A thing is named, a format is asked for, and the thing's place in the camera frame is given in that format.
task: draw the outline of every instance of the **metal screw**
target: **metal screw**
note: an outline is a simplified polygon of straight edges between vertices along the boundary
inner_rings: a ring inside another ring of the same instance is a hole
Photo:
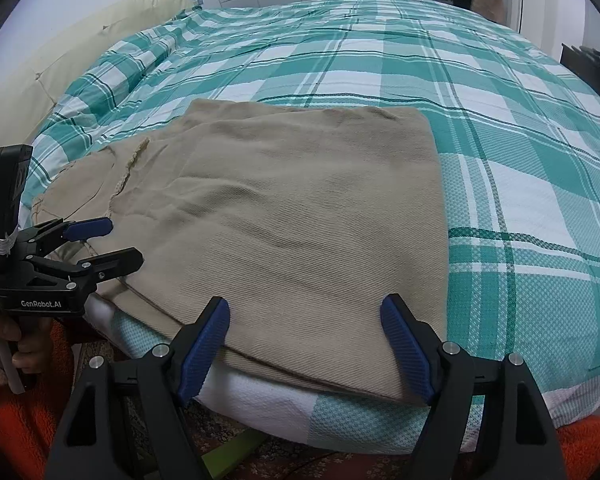
[[[96,357],[92,357],[89,361],[89,366],[91,368],[100,368],[104,364],[104,357],[101,355],[96,355]]]
[[[509,354],[509,362],[514,366],[520,366],[525,360],[522,358],[522,355],[513,352],[513,354]]]
[[[456,355],[460,351],[460,347],[453,341],[445,341],[442,343],[442,349],[449,355]]]
[[[156,357],[164,357],[169,353],[169,345],[159,344],[154,346],[154,349],[151,350],[151,353]]]

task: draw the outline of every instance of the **person's arm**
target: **person's arm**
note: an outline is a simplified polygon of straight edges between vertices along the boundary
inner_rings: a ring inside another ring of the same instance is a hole
[[[13,365],[22,368],[26,374],[43,372],[51,361],[53,343],[50,337],[52,320],[40,318],[38,329],[22,336],[20,327],[13,319],[0,314],[0,337],[7,341],[18,342],[18,352],[13,355]],[[7,378],[0,367],[0,387],[7,383]]]

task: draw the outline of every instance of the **padded headboard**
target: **padded headboard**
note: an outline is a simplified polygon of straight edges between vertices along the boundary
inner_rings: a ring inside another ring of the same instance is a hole
[[[0,87],[0,146],[33,142],[66,88],[100,54],[192,6],[193,0],[121,0],[44,44]]]

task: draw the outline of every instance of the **green and white checkered blanket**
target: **green and white checkered blanket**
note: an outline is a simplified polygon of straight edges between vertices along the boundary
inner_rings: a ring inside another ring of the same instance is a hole
[[[448,338],[520,352],[543,392],[600,377],[600,99],[527,40],[428,0],[183,11],[69,86],[34,142],[22,219],[64,164],[195,98],[417,107],[442,165]]]

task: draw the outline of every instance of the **orange fabric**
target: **orange fabric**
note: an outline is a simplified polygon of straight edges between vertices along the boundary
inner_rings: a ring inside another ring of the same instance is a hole
[[[587,480],[600,465],[600,416],[558,428],[569,480]]]
[[[51,368],[19,396],[0,389],[0,450],[22,480],[42,480],[46,457],[71,394],[74,357],[64,327],[54,322]]]

